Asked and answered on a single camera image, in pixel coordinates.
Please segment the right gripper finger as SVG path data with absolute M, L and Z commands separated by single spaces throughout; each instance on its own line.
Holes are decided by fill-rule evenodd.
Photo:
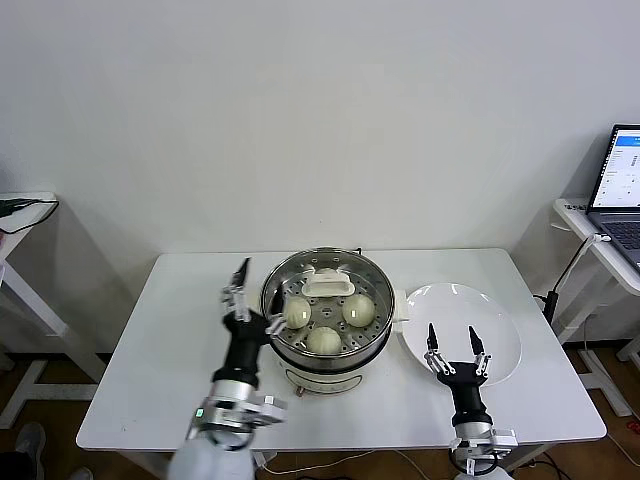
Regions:
M 487 376 L 492 357 L 485 352 L 484 344 L 473 326 L 469 326 L 469 337 L 472 352 L 475 356 L 476 375 Z
M 453 374 L 453 367 L 450 363 L 444 358 L 439 349 L 439 344 L 437 340 L 436 331 L 434 325 L 432 323 L 428 326 L 428 336 L 426 338 L 426 346 L 427 351 L 424 354 L 424 359 L 430 368 L 430 370 L 435 374 L 441 374 L 444 376 L 449 376 Z

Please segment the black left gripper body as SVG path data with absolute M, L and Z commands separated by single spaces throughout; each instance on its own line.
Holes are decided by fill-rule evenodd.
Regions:
M 216 370 L 212 382 L 237 381 L 258 385 L 258 359 L 263 345 L 270 342 L 266 330 L 268 321 L 250 310 L 250 321 L 236 320 L 229 313 L 223 317 L 223 325 L 231 335 L 223 366 Z

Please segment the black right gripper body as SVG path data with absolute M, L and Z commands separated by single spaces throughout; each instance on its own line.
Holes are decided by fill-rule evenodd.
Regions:
M 439 372 L 436 378 L 451 391 L 455 408 L 452 425 L 488 423 L 489 414 L 480 395 L 480 387 L 486 378 L 476 373 L 477 366 L 474 363 L 451 363 L 451 366 L 455 369 L 454 373 Z

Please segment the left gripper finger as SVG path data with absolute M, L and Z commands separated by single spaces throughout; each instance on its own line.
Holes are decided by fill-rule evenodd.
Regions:
M 236 322 L 249 323 L 251 321 L 250 309 L 245 293 L 249 264 L 250 258 L 247 257 L 232 274 L 229 284 L 222 289 L 221 293 L 223 316 L 231 316 Z
M 282 289 L 274 292 L 271 300 L 264 309 L 265 318 L 268 322 L 266 333 L 269 337 L 276 337 L 286 327 L 284 317 L 285 298 Z

